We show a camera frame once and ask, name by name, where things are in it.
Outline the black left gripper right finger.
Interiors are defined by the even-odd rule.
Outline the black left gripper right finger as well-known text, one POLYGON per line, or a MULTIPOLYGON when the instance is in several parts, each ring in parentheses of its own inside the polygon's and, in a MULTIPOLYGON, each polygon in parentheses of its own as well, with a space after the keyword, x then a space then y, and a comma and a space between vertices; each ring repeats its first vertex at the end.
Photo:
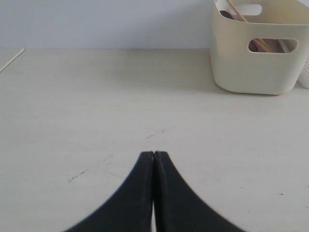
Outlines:
POLYGON ((200 199, 163 151, 154 153, 154 208, 158 232, 243 231, 200 199))

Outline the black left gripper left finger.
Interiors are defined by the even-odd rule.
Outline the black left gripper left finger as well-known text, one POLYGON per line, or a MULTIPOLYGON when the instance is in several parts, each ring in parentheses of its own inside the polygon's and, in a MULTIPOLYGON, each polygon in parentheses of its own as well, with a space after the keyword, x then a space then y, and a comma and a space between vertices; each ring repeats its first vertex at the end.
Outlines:
POLYGON ((117 191, 68 232, 150 232, 154 153, 141 152, 117 191))

